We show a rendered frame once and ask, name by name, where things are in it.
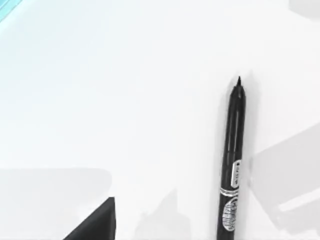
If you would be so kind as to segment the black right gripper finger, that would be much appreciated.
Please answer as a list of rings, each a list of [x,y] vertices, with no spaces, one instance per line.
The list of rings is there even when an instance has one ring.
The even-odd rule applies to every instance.
[[[115,197],[108,197],[62,240],[115,240]]]

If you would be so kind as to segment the black marker pen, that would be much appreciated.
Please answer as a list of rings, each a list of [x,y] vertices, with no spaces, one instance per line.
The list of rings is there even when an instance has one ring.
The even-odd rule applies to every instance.
[[[246,118],[246,93],[239,76],[229,96],[221,165],[216,240],[234,240]]]

